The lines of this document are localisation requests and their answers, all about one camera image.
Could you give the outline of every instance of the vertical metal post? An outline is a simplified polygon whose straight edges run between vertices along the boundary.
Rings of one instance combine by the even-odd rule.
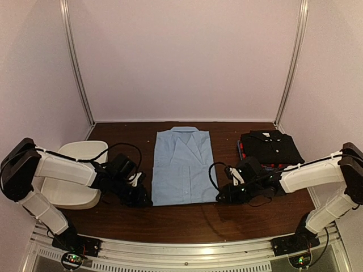
[[[295,44],[294,44],[293,54],[291,57],[288,77],[287,77],[286,83],[285,83],[284,93],[282,95],[280,107],[278,108],[277,116],[275,119],[276,127],[278,127],[281,122],[282,115],[284,114],[284,110],[286,107],[286,102],[288,100],[290,90],[293,85],[293,80],[294,80],[294,76],[296,73],[297,63],[298,63],[302,43],[304,40],[304,35],[305,35],[307,15],[308,15],[308,11],[309,11],[308,5],[309,5],[309,0],[301,0],[299,19],[298,19],[297,30],[296,30]]]
[[[95,124],[95,121],[93,119],[91,108],[88,103],[85,86],[83,84],[81,72],[79,70],[77,55],[75,52],[72,28],[71,28],[71,24],[70,24],[70,17],[69,17],[69,11],[68,11],[68,1],[60,0],[60,5],[61,5],[61,14],[62,14],[62,18],[63,18],[64,29],[65,29],[65,33],[66,33],[66,41],[67,41],[67,46],[68,46],[68,51],[69,51],[69,56],[70,56],[70,60],[71,60],[71,65],[72,65],[75,82],[77,84],[77,89],[79,92],[79,96],[81,98],[83,109],[85,110],[87,122],[90,126],[93,126]]]

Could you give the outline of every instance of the black shirt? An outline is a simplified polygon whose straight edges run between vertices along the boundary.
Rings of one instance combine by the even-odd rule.
[[[241,135],[244,153],[260,164],[304,163],[291,136],[278,130],[259,130]]]

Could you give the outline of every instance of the white wall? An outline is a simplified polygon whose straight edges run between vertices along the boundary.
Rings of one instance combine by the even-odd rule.
[[[297,75],[282,119],[305,160],[353,142],[363,150],[363,2],[310,1]],[[336,186],[316,188],[322,203]],[[362,271],[363,209],[337,221],[354,271]]]
[[[84,139],[59,1],[0,1],[0,26],[0,160],[24,137],[55,150]],[[35,222],[2,194],[0,207],[0,271],[19,271]]]
[[[272,121],[299,0],[71,0],[97,121]]]

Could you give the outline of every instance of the white plastic container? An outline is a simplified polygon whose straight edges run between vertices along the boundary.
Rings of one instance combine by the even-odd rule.
[[[102,141],[81,141],[62,146],[58,153],[77,159],[92,159],[107,148],[108,145]],[[108,152],[105,152],[96,161],[106,162],[107,154]],[[54,178],[44,179],[41,193],[51,204],[69,210],[90,209],[96,206],[101,196],[100,190]]]

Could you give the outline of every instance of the blue shirt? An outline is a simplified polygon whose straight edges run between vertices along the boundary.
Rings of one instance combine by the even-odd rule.
[[[158,132],[151,194],[154,206],[216,201],[218,192],[208,176],[212,163],[208,131],[173,127]],[[217,180],[215,169],[212,178]]]

